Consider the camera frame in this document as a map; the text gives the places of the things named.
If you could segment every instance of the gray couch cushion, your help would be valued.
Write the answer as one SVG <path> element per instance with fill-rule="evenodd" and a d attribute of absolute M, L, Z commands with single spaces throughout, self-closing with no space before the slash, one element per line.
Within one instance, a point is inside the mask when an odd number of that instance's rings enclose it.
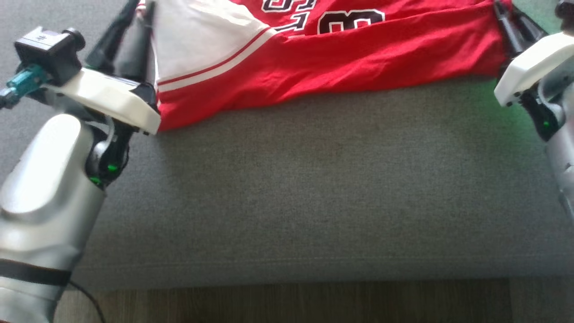
<path fill-rule="evenodd" d="M 553 3 L 520 3 L 557 29 Z M 4 3 L 0 79 L 31 28 L 74 26 L 89 47 L 122 4 Z M 567 274 L 574 230 L 544 146 L 493 88 L 315 95 L 137 136 L 76 277 L 115 289 Z M 0 113 L 0 179 L 50 114 L 30 100 Z"/>

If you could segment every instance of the red stripe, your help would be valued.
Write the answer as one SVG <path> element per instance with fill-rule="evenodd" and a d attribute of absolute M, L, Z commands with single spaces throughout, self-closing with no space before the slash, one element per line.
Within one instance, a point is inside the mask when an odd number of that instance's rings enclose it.
<path fill-rule="evenodd" d="M 214 70 L 214 69 L 216 69 L 216 68 L 218 68 L 218 67 L 220 67 L 220 66 L 222 66 L 222 65 L 224 65 L 224 64 L 227 64 L 227 63 L 229 63 L 232 59 L 236 58 L 239 54 L 241 54 L 242 52 L 244 52 L 244 51 L 247 49 L 247 47 L 249 47 L 251 44 L 253 44 L 259 37 L 261 37 L 261 35 L 263 35 L 263 34 L 264 34 L 267 30 L 269 30 L 269 29 L 271 29 L 271 27 L 267 27 L 267 28 L 265 28 L 264 30 L 262 30 L 261 32 L 259 32 L 255 37 L 253 37 L 253 39 L 251 39 L 251 40 L 249 41 L 249 43 L 247 43 L 247 45 L 243 46 L 243 48 L 241 48 L 239 51 L 237 51 L 235 54 L 233 54 L 233 55 L 232 55 L 231 57 L 229 57 L 228 59 L 226 59 L 226 60 L 224 60 L 224 61 L 222 61 L 222 62 L 220 62 L 220 63 L 218 63 L 218 64 L 216 64 L 216 65 L 213 65 L 213 66 L 211 66 L 211 67 L 205 68 L 205 69 L 203 69 L 203 70 L 201 70 L 201 71 L 198 71 L 198 72 L 194 72 L 194 73 L 191 73 L 191 74 L 188 74 L 188 75 L 180 76 L 180 77 L 178 77 L 178 78 L 174 78 L 174 79 L 171 79 L 171 80 L 165 80 L 165 81 L 162 81 L 162 82 L 158 82 L 157 84 L 158 84 L 158 85 L 164 85 L 164 84 L 169 84 L 169 83 L 177 82 L 177 81 L 179 81 L 179 80 L 192 78 L 192 77 L 197 76 L 197 75 L 199 75 L 199 74 L 203 74 L 203 73 L 209 72 L 209 71 L 211 71 L 211 70 Z"/>

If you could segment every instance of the red jersey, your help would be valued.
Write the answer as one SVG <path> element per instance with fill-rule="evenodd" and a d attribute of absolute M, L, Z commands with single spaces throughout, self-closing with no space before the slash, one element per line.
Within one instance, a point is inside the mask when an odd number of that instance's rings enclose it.
<path fill-rule="evenodd" d="M 158 0 L 154 40 L 161 130 L 307 93 L 494 76 L 505 59 L 492 0 Z"/>

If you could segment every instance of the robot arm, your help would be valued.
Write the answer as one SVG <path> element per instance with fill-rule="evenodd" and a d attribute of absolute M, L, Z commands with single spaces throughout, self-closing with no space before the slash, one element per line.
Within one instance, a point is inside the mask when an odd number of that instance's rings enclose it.
<path fill-rule="evenodd" d="M 61 114 L 41 128 L 0 190 L 0 322 L 52 322 L 105 189 L 126 167 L 132 135 L 157 132 L 154 88 L 140 83 L 145 70 L 123 69 L 138 82 L 113 75 L 117 42 L 137 4 L 129 0 L 88 56 L 91 68 L 77 58 L 85 42 L 73 29 L 37 28 L 15 43 L 22 64 L 0 90 L 0 107 L 29 96 Z M 131 63 L 146 62 L 147 51 Z"/>
<path fill-rule="evenodd" d="M 546 36 L 522 52 L 512 48 L 510 56 L 517 56 L 494 94 L 502 106 L 519 103 L 530 114 L 547 142 L 560 202 L 574 218 L 574 0 L 560 1 L 556 14 L 564 20 L 563 32 Z M 515 35 L 517 29 L 508 26 L 503 31 Z"/>

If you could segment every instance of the printed number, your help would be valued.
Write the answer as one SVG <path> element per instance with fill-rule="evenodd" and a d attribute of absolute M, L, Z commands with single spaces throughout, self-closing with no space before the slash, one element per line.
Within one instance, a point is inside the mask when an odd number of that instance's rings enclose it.
<path fill-rule="evenodd" d="M 291 19 L 295 20 L 294 23 L 285 26 L 275 27 L 275 30 L 278 32 L 286 32 L 287 30 L 294 30 L 294 31 L 303 30 L 305 29 L 305 24 L 307 23 L 308 17 L 309 17 L 308 12 L 296 13 L 291 16 Z"/>
<path fill-rule="evenodd" d="M 297 6 L 295 11 L 311 10 L 315 8 L 315 3 L 317 0 L 263 0 L 263 6 L 261 10 L 263 12 L 287 12 L 291 11 L 293 7 L 293 2 L 304 1 Z"/>
<path fill-rule="evenodd" d="M 332 33 L 334 26 L 340 30 L 359 28 L 361 23 L 367 25 L 385 21 L 385 14 L 379 10 L 351 10 L 351 11 L 326 11 L 319 19 L 317 32 L 319 34 Z"/>

